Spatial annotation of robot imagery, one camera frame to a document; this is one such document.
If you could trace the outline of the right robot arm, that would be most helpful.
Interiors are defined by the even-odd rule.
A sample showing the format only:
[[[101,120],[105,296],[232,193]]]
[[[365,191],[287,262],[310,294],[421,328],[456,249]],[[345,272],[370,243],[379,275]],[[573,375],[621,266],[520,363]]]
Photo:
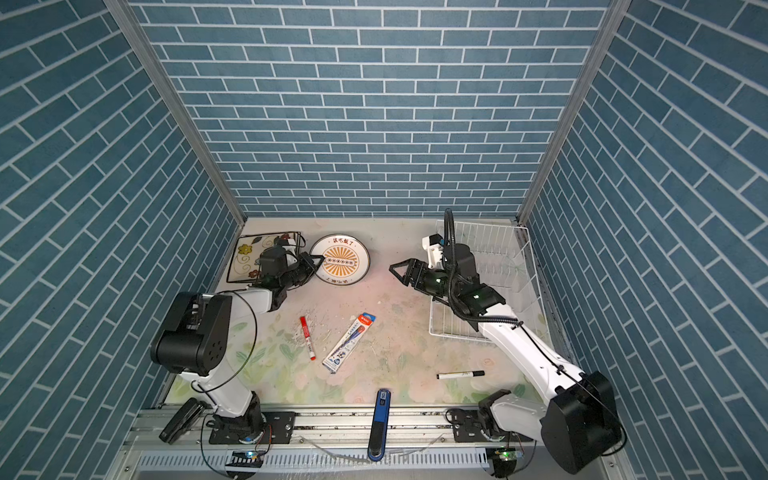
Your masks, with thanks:
[[[429,259],[390,265],[405,286],[447,306],[452,314],[496,345],[538,392],[540,403],[499,390],[478,404],[482,433],[491,440],[521,434],[542,443],[555,462],[576,474],[601,456],[622,450],[628,434],[610,381],[586,374],[531,332],[506,299],[481,281],[465,244],[428,245]]]

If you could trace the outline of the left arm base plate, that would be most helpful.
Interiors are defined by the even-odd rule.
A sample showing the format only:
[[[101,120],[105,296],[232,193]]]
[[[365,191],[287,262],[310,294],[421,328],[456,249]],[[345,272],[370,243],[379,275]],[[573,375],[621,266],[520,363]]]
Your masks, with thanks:
[[[256,438],[251,436],[253,444],[289,444],[293,435],[297,413],[294,411],[266,411],[262,413],[261,431],[263,434]],[[216,416],[206,422],[211,430],[209,443],[212,445],[247,445],[243,436],[228,426]]]

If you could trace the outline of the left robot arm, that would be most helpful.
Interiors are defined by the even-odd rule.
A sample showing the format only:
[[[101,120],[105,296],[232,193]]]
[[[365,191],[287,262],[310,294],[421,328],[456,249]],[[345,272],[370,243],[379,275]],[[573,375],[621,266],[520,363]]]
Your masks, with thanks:
[[[260,400],[238,379],[240,371],[225,359],[233,300],[241,300],[253,319],[275,311],[288,291],[306,284],[324,260],[322,255],[293,253],[274,245],[261,253],[248,288],[176,295],[149,355],[152,362],[189,381],[206,400],[187,401],[160,434],[162,441],[174,442],[207,404],[214,407],[214,429],[229,442],[256,444],[262,440],[267,420]]]

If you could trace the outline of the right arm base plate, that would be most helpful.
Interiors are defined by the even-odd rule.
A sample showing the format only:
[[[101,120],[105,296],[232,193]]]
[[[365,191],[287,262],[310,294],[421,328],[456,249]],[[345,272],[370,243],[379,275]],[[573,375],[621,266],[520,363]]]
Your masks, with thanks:
[[[444,419],[450,425],[456,443],[532,441],[517,432],[500,430],[491,420],[482,419],[478,410],[449,408],[444,412]]]

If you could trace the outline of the black square plate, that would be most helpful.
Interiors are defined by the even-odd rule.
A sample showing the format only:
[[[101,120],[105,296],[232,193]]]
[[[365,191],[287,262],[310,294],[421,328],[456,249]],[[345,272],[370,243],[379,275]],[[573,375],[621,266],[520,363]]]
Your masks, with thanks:
[[[277,276],[295,264],[306,240],[298,231],[242,235],[228,266],[228,283],[252,283],[264,275]]]

